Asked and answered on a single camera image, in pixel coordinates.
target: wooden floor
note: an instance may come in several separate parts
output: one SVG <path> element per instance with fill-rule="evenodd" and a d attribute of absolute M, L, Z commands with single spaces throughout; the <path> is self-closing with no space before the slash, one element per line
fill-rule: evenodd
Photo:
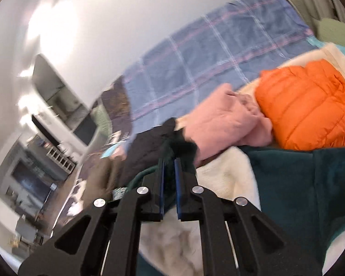
<path fill-rule="evenodd" d="M 50 235 L 52 232 L 52 227 L 59 215 L 66 199 L 68 198 L 69 193 L 71 192 L 76 175 L 78 173 L 78 169 L 74 169 L 74 171 L 69 175 L 67 180 L 64 182 L 61 188 L 57 188 L 54 192 L 54 195 L 51 196 L 51 200 L 49 200 L 49 205 L 44 211 L 43 218 L 41 219 L 42 228 L 40 231 L 43 234 Z"/>

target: small blue item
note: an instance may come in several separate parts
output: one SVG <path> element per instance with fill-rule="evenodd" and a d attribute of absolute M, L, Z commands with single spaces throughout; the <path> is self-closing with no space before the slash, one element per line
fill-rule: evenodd
<path fill-rule="evenodd" d="M 106 149 L 104 151 L 104 153 L 101 155 L 101 158 L 106 158 L 106 157 L 109 157 L 111 156 L 115 149 L 122 143 L 122 141 L 119 141 L 118 143 L 115 143 L 113 146 L 111 146 L 110 148 Z"/>

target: light green cloth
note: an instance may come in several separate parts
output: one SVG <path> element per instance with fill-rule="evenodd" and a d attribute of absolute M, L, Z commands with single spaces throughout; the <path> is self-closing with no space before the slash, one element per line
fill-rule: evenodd
<path fill-rule="evenodd" d="M 345 24 L 338 20 L 322 19 L 318 24 L 317 38 L 345 47 Z"/>
<path fill-rule="evenodd" d="M 91 111 L 91 117 L 95 124 L 100 128 L 100 132 L 103 135 L 107 137 L 112 135 L 111 120 L 102 104 L 98 104 L 98 106 Z"/>

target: television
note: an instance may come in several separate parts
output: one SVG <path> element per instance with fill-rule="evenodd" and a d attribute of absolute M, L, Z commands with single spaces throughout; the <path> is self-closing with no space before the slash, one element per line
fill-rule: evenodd
<path fill-rule="evenodd" d="M 18 162 L 12 176 L 24 189 L 39 201 L 45 203 L 50 194 L 50 188 L 22 161 Z"/>

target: turquoise cloth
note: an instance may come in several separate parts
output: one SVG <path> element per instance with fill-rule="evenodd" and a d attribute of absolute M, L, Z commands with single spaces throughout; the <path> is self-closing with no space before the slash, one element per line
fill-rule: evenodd
<path fill-rule="evenodd" d="M 151 266 L 142 255 L 138 254 L 137 258 L 137 271 L 136 276 L 164 276 L 161 272 L 157 271 Z"/>
<path fill-rule="evenodd" d="M 326 43 L 324 43 L 323 41 L 320 41 L 318 40 L 316 37 L 314 36 L 309 36 L 307 38 L 307 41 L 314 47 L 318 47 L 319 49 L 320 48 L 323 48 L 325 46 Z M 340 45 L 336 45 L 337 48 L 345 55 L 345 47 L 343 46 L 340 46 Z"/>
<path fill-rule="evenodd" d="M 240 148 L 252 165 L 262 212 L 323 264 L 345 230 L 345 148 Z"/>

